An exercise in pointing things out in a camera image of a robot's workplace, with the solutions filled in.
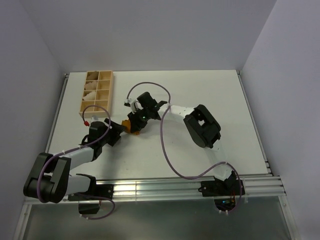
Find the mustard yellow striped sock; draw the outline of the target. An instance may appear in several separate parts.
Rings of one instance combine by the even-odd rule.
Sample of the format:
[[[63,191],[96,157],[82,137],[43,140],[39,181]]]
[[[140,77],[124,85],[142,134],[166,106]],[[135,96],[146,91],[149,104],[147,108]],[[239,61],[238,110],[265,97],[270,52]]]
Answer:
[[[123,120],[121,122],[121,125],[124,127],[124,132],[131,135],[138,136],[140,134],[140,131],[131,132],[131,122],[129,119]]]

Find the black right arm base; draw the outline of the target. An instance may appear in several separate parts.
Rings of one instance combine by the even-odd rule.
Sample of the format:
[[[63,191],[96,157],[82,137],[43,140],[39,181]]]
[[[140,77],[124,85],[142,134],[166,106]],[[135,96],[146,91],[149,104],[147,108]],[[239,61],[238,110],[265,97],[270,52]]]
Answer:
[[[198,192],[202,197],[222,197],[214,200],[215,207],[225,213],[229,213],[237,206],[236,197],[241,198],[245,193],[242,180],[206,180],[200,182]]]

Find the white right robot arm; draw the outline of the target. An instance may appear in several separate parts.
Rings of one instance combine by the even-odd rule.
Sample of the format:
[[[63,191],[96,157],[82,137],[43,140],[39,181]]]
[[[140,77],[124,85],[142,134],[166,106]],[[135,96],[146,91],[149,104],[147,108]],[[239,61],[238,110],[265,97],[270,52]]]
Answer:
[[[186,180],[195,180],[203,177],[210,171],[214,171],[213,177],[216,182],[216,189],[222,195],[229,194],[235,182],[239,179],[239,175],[235,168],[228,162],[223,161],[224,158],[221,146],[218,145],[221,139],[221,126],[209,110],[199,104],[196,107],[184,107],[172,105],[169,101],[161,100],[157,102],[149,92],[144,92],[136,99],[127,98],[124,105],[131,109],[127,115],[127,130],[131,134],[138,134],[146,127],[149,120],[160,121],[160,145],[166,162],[171,170],[179,177]],[[169,160],[164,143],[164,120],[183,124],[192,141],[198,147],[205,150],[209,159],[214,157],[221,159],[196,176],[184,176],[179,173]]]

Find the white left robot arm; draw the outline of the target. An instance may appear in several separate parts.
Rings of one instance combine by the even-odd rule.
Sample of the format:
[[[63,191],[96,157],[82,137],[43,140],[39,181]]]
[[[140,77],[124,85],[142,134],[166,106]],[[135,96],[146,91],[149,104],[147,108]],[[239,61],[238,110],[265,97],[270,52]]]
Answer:
[[[26,197],[42,203],[59,203],[65,196],[80,194],[91,200],[98,193],[97,179],[94,176],[70,171],[85,163],[95,161],[105,145],[114,146],[126,127],[106,118],[104,121],[85,122],[89,127],[75,148],[60,153],[40,153],[31,168],[23,186]]]

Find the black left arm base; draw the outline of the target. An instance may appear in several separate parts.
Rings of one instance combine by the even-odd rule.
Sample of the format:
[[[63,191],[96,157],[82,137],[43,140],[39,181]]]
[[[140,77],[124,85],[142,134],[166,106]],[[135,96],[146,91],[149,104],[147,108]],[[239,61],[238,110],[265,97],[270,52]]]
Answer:
[[[116,208],[115,202],[113,201],[113,193],[113,184],[98,184],[93,190],[73,193],[72,195],[69,195],[67,199],[71,202],[98,201],[98,203],[79,203],[78,212],[83,218],[88,218],[89,220],[100,220],[110,216]],[[103,216],[97,216],[102,205],[102,201],[110,202],[111,210]]]

